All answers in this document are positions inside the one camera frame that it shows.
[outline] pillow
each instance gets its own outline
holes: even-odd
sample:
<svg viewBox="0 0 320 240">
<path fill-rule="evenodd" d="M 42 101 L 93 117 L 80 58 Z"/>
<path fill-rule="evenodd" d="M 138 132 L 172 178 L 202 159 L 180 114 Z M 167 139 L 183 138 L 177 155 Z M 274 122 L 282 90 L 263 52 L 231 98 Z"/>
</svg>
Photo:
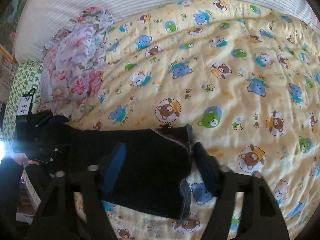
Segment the pillow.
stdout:
<svg viewBox="0 0 320 240">
<path fill-rule="evenodd" d="M 28 93 L 32 88 L 36 89 L 33 96 L 32 113 L 38 112 L 40 95 L 38 85 L 42 73 L 42 63 L 25 61 L 18 67 L 17 74 L 13 79 L 12 89 L 9 95 L 3 120 L 3 140 L 7 141 L 7 146 L 12 143 L 16 128 L 16 116 L 18 104 L 22 95 Z"/>
</svg>

